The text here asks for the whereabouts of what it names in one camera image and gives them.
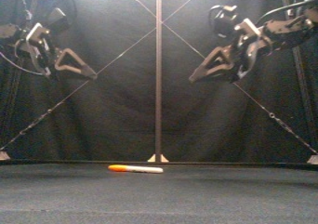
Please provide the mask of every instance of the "robotic arm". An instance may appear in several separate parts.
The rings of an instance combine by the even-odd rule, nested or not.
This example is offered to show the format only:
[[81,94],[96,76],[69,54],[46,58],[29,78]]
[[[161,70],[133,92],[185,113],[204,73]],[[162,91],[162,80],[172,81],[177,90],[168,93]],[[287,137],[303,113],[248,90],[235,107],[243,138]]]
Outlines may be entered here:
[[31,29],[13,24],[0,25],[0,46],[10,49],[15,56],[30,57],[34,70],[46,78],[57,79],[57,73],[66,77],[96,79],[97,74],[69,48],[54,46],[51,31],[67,27],[66,18],[58,8],[50,12],[49,25],[35,23]]
[[272,13],[303,5],[311,5],[303,15],[292,20],[269,20],[261,27],[245,19],[235,25],[235,7],[222,7],[214,18],[216,33],[224,37],[233,35],[229,46],[216,47],[189,76],[189,82],[221,79],[230,83],[252,70],[256,57],[269,55],[272,51],[300,45],[318,33],[318,0],[305,0],[268,12]]

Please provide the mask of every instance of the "black backdrop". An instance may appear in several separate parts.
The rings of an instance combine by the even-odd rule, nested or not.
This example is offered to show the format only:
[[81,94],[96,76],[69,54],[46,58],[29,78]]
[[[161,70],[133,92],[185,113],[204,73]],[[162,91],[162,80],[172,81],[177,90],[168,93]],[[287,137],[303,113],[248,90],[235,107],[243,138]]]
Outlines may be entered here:
[[[41,21],[54,1],[38,0],[34,21]],[[236,5],[240,17],[256,21],[281,6],[281,0],[161,2],[164,156],[172,162],[305,162],[308,150],[236,86],[224,82],[192,85],[186,80],[202,61],[200,54],[205,57],[214,46],[228,44],[210,33],[208,9]],[[0,0],[0,4],[1,24],[21,25],[21,0]],[[146,161],[154,153],[156,0],[76,0],[76,5],[73,26],[55,39],[97,71],[97,79],[9,144],[6,152],[11,158]],[[71,6],[63,3],[62,7],[70,16]],[[303,45],[313,109],[316,40]],[[15,72],[0,61],[3,146],[82,81],[47,81]],[[22,63],[30,69],[26,59]],[[291,52],[259,59],[237,85],[309,141]]]

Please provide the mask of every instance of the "black cable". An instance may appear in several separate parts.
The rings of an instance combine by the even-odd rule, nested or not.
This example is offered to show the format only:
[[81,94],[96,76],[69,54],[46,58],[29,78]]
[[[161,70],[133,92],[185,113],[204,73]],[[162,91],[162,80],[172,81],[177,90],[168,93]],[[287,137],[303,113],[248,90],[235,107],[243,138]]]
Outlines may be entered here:
[[296,8],[296,7],[301,7],[304,5],[308,5],[308,4],[312,4],[312,3],[318,3],[318,0],[304,0],[303,2],[300,3],[295,3],[295,4],[291,4],[291,5],[287,5],[284,7],[280,7],[277,9],[273,9],[272,11],[267,12],[256,21],[256,26],[259,26],[259,23],[269,16],[272,15],[273,13],[277,13],[280,11],[285,11],[288,9],[292,9],[292,8]]
[[15,69],[18,69],[19,71],[27,72],[27,73],[30,73],[30,74],[42,76],[41,73],[38,73],[38,72],[31,72],[31,71],[23,69],[22,67],[19,67],[15,63],[13,63],[13,62],[10,61],[10,59],[2,54],[2,52],[0,52],[0,56],[1,56],[2,59],[3,59]]

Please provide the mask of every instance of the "orange object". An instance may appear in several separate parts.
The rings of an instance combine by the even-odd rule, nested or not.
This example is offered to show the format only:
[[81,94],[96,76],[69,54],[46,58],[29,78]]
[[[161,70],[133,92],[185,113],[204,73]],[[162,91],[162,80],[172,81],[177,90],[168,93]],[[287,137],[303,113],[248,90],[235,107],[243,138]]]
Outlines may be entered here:
[[157,167],[130,166],[130,165],[109,165],[108,169],[114,172],[137,172],[137,173],[162,173],[162,169]]

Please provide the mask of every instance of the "metal pole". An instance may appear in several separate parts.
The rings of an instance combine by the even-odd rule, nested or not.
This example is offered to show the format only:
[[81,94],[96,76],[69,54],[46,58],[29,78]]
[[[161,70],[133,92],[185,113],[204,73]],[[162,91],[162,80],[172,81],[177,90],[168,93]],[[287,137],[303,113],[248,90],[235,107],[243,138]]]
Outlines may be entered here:
[[161,0],[156,0],[154,162],[161,162]]

